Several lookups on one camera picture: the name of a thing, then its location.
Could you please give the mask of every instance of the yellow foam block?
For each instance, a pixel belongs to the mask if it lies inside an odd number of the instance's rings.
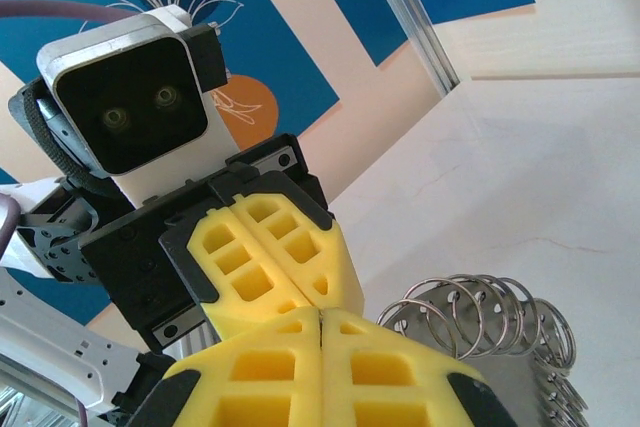
[[[175,427],[322,427],[319,312],[303,307],[174,364],[201,377]]]
[[[309,305],[228,208],[212,210],[200,220],[187,249],[220,294],[202,307],[222,340]]]
[[[337,222],[323,231],[283,194],[234,199],[231,211],[312,305],[362,315],[364,295]]]
[[[473,427],[447,375],[451,357],[338,309],[323,311],[326,427]]]

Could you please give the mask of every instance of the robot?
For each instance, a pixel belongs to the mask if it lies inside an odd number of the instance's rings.
[[[130,427],[502,427],[478,372],[362,319],[339,224],[297,139],[240,152],[215,25],[163,7],[52,42],[12,116],[64,172],[9,186],[3,267],[99,283],[149,352],[0,270],[0,354]],[[213,345],[163,354],[204,326]]]

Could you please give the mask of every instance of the metal ring binder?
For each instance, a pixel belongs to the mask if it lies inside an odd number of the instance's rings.
[[[377,323],[476,367],[518,425],[588,426],[587,404],[567,378],[577,351],[569,323],[514,279],[425,279]]]

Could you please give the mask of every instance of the metal spring coil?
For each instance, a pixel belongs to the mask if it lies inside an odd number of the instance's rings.
[[[426,279],[385,308],[377,323],[458,360],[528,356],[541,373],[536,382],[543,409],[540,425],[588,426],[582,413],[587,405],[567,379],[576,360],[569,324],[551,303],[533,297],[513,279]]]

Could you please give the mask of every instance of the orange circle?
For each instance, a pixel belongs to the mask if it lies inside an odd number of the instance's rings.
[[[278,102],[269,88],[246,75],[234,75],[211,95],[241,150],[271,137],[278,125]]]

